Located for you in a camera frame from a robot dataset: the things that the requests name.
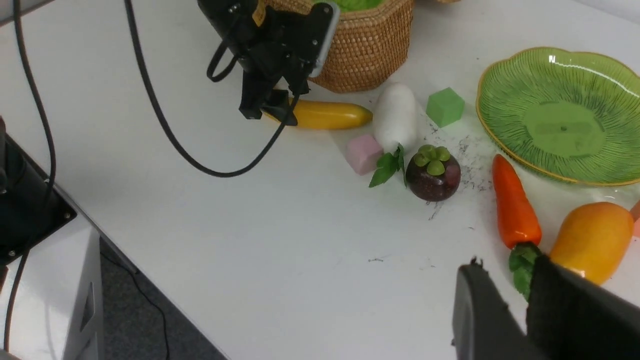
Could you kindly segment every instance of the floor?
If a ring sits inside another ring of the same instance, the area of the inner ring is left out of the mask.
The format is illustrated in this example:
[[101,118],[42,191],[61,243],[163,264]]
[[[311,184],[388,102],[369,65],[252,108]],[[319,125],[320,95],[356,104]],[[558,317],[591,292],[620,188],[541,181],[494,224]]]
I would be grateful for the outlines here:
[[[103,253],[117,260],[108,249]],[[169,300],[143,275],[140,288],[165,313],[171,360],[225,360]],[[105,360],[163,360],[165,346],[160,312],[141,295],[129,274],[102,259]]]

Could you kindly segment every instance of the green cube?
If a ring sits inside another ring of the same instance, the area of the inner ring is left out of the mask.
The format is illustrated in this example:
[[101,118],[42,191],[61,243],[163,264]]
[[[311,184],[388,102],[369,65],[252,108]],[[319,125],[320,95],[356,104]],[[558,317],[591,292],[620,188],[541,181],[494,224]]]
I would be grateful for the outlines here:
[[427,115],[438,127],[445,127],[460,120],[464,111],[465,101],[452,88],[429,96]]

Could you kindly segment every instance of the black cable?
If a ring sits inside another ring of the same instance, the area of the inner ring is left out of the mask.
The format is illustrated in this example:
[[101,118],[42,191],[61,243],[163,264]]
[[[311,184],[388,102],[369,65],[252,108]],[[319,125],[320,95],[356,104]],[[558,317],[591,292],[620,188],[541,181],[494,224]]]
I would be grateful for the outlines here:
[[[160,108],[160,104],[158,103],[156,93],[154,92],[154,88],[151,85],[151,80],[149,79],[149,73],[147,71],[147,65],[145,64],[144,55],[142,54],[142,48],[140,46],[140,37],[138,36],[138,27],[136,25],[135,15],[133,13],[133,4],[131,3],[131,0],[124,0],[124,5],[127,11],[127,20],[129,21],[129,32],[131,33],[131,41],[133,43],[134,52],[136,53],[136,61],[138,62],[138,68],[140,69],[140,76],[142,77],[142,81],[144,82],[145,88],[147,89],[147,95],[149,96],[149,101],[153,106],[153,109],[156,113],[156,117],[158,118],[158,121],[160,122],[160,126],[162,126],[162,129],[164,130],[166,137],[169,138],[169,141],[171,142],[173,147],[178,151],[178,153],[180,153],[180,155],[187,162],[189,162],[189,164],[191,164],[193,167],[195,167],[196,169],[202,171],[207,175],[214,176],[214,177],[229,178],[229,177],[240,176],[249,172],[256,165],[258,165],[258,163],[260,163],[260,161],[264,158],[267,152],[271,150],[271,147],[276,142],[276,140],[278,139],[278,137],[280,136],[284,128],[287,126],[287,121],[286,120],[283,121],[280,124],[280,126],[278,126],[278,129],[273,134],[273,136],[271,137],[267,145],[263,148],[263,150],[260,151],[258,156],[251,163],[249,163],[249,165],[245,166],[240,170],[236,170],[233,172],[218,172],[215,170],[211,170],[205,167],[204,165],[202,165],[201,163],[199,163],[196,159],[191,157],[191,155],[189,155],[189,153],[182,147],[178,139],[176,139],[175,135],[173,134],[173,131],[171,131],[171,127],[169,126],[169,123],[167,123],[166,118],[164,117],[162,109]],[[284,119],[288,119],[289,117],[291,117],[291,115],[293,114],[293,109],[296,107],[299,98],[300,98],[300,91],[298,90],[294,94],[293,102],[289,106],[289,109],[287,110],[287,114],[285,115]]]
[[225,44],[225,41],[223,39],[220,45],[218,46],[216,53],[213,54],[213,58],[209,63],[209,67],[207,67],[207,78],[209,78],[214,83],[219,83],[220,81],[223,81],[227,76],[229,76],[229,74],[231,74],[231,70],[234,69],[234,67],[236,66],[236,63],[238,62],[238,58],[239,58],[238,55],[234,55],[234,57],[231,59],[231,62],[229,62],[229,65],[227,65],[227,67],[224,70],[222,70],[222,72],[220,72],[218,75],[214,76],[213,73],[216,71],[216,68],[220,64],[220,60],[222,60],[222,56],[225,54],[226,51],[227,51],[227,45]]
[[162,326],[163,326],[163,331],[164,331],[164,347],[166,348],[166,360],[169,360],[169,336],[167,335],[166,332],[166,316],[164,315],[164,311],[153,301],[151,301],[151,299],[147,296],[147,294],[145,294],[144,291],[142,291],[142,289],[140,288],[140,285],[138,284],[138,280],[136,280],[136,276],[126,267],[118,264],[117,262],[109,259],[109,257],[107,255],[105,255],[104,253],[100,253],[100,255],[102,255],[102,257],[109,261],[110,263],[114,264],[115,266],[117,266],[118,268],[121,268],[122,270],[125,270],[129,276],[131,277],[131,280],[133,280],[133,285],[136,286],[136,289],[138,289],[138,292],[140,294],[142,294],[142,296],[145,298],[145,300],[147,300],[147,302],[153,306],[154,308],[156,308],[159,312],[160,315],[162,316]]
[[[15,29],[15,40],[18,44],[18,52],[20,52],[20,61],[22,62],[22,68],[24,69],[24,75],[27,78],[27,82],[29,83],[29,88],[31,89],[31,95],[33,96],[33,100],[36,103],[36,107],[38,108],[38,114],[40,114],[40,120],[42,121],[42,127],[44,128],[44,133],[47,138],[47,145],[49,146],[49,159],[51,162],[51,167],[49,170],[49,182],[47,183],[47,189],[44,195],[44,201],[42,203],[42,211],[44,211],[47,207],[47,203],[49,203],[49,199],[51,198],[51,193],[53,192],[53,185],[56,180],[56,149],[53,144],[53,135],[51,134],[51,127],[49,126],[49,121],[47,119],[47,114],[44,111],[44,105],[42,104],[42,99],[40,98],[40,93],[38,92],[38,87],[36,86],[36,82],[33,79],[33,73],[31,72],[31,66],[29,65],[29,58],[27,56],[27,49],[24,45],[24,34],[22,33],[22,6],[20,5],[20,0],[13,0],[13,25]],[[34,230],[34,234],[27,240],[25,244],[25,251],[22,253],[22,258],[20,259],[20,263],[18,264],[18,270],[15,273],[15,279],[13,280],[13,286],[11,287],[11,294],[9,295],[9,303],[6,309],[6,320],[4,321],[4,351],[9,352],[9,339],[10,339],[10,331],[11,331],[11,319],[13,316],[13,307],[15,305],[15,297],[18,293],[18,285],[20,284],[20,280],[22,279],[22,273],[24,272],[24,265],[27,262],[27,258],[29,257],[29,248],[37,236],[38,231]]]

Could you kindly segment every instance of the yellow banana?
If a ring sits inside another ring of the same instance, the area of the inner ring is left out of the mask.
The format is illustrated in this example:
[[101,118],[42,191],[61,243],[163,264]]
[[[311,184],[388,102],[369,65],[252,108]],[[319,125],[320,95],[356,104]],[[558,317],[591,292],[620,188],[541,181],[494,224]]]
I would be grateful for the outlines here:
[[373,114],[360,105],[346,102],[300,100],[293,110],[298,127],[315,130],[353,129],[371,122]]

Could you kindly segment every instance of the yellow mango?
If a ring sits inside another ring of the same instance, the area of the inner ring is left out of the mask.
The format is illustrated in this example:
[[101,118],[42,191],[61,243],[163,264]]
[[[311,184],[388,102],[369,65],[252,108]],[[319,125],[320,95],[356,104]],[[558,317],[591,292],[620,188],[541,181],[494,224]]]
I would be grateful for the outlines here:
[[565,218],[549,257],[601,285],[618,269],[633,230],[629,210],[610,202],[586,204]]

